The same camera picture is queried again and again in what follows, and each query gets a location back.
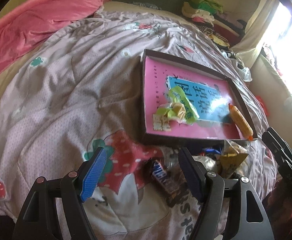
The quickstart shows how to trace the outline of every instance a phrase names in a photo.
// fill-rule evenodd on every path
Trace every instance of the pink pillow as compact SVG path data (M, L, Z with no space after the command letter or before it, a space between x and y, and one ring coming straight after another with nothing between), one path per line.
M17 7L0 21L0 73L57 30L93 14L103 4L103 0L39 1L27 2L28 8Z

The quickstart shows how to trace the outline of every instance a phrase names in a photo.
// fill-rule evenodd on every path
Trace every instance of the bed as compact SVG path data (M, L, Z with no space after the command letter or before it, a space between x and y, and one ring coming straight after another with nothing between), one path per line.
M106 2L15 61L0 75L0 215L16 221L38 176L63 177L98 146L111 158L84 208L99 239L188 239L200 211L189 191L168 207L143 178L151 157L173 150L138 142L144 49L182 57L230 77L240 91L259 139L238 170L263 199L276 179L276 163L261 142L264 112L232 62L183 18L122 2ZM70 239L57 200L64 239ZM223 231L223 213L219 233Z

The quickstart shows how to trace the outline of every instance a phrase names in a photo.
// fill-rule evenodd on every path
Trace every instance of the beige curtain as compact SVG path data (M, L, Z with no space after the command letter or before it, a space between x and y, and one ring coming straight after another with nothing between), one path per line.
M251 68L260 54L264 44L264 34L278 5L278 0L260 0L257 10L247 23L245 36L231 48L244 62L245 67Z

